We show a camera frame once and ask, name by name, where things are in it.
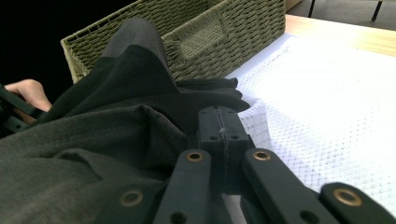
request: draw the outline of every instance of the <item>white textured surface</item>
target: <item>white textured surface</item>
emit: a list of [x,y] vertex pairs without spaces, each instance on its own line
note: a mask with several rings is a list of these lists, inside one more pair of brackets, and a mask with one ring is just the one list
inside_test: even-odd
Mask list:
[[396,217],[394,64],[283,35],[229,77],[253,105],[240,116],[258,147],[271,149],[270,134],[272,150],[309,188],[343,182]]

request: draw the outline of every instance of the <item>person's hand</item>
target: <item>person's hand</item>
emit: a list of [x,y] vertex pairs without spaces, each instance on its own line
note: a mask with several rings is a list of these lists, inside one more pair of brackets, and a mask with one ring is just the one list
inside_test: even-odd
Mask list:
[[[27,104],[34,106],[48,112],[52,108],[52,104],[44,93],[43,86],[38,81],[32,79],[25,79],[16,83],[8,84],[5,86],[8,91],[19,95]],[[17,111],[22,116],[23,120],[27,123],[35,121],[31,117]]]

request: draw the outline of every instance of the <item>dark gray fabric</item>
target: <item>dark gray fabric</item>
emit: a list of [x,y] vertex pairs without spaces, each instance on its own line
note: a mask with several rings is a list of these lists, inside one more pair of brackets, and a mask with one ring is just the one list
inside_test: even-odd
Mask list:
[[[134,27],[129,22],[123,27]],[[180,91],[159,46],[149,46],[158,34],[143,35],[136,45],[123,41],[132,32],[126,28],[115,36],[120,43],[110,41],[91,73],[45,117],[0,140],[1,223],[93,223],[125,186],[162,188],[186,149],[187,133],[196,133],[200,109],[248,108],[235,80],[217,86],[226,91],[202,82]],[[144,209],[137,214],[146,215]]]
[[119,187],[160,186],[185,142],[167,118],[143,105],[11,135],[0,141],[0,220],[92,223]]
[[158,31],[150,21],[142,18],[126,20],[111,37],[101,57],[117,58],[131,45],[137,45],[151,51],[170,74],[163,42]]

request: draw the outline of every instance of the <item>metal grommet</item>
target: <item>metal grommet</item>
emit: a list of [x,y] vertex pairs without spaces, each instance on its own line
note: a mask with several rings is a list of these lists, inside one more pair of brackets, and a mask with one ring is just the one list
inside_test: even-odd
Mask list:
[[120,203],[125,207],[133,207],[140,204],[143,200],[143,192],[140,189],[132,189],[125,192],[121,198]]
[[349,206],[356,207],[363,204],[361,197],[350,189],[335,189],[332,194],[339,202]]
[[264,151],[256,151],[253,153],[254,159],[258,161],[269,161],[271,160],[271,155]]
[[302,211],[300,213],[300,218],[308,224],[319,224],[320,223],[318,216],[310,211]]
[[204,155],[200,152],[192,152],[187,155],[187,160],[189,161],[201,161],[204,159]]
[[187,223],[187,216],[184,213],[174,213],[171,216],[171,223],[172,224],[185,224]]

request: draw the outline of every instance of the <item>wicker basket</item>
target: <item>wicker basket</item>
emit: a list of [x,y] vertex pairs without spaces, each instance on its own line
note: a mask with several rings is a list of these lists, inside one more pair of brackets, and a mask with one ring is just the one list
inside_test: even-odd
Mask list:
[[225,77],[285,30],[284,0],[138,0],[62,39],[75,83],[134,16],[156,25],[176,80]]

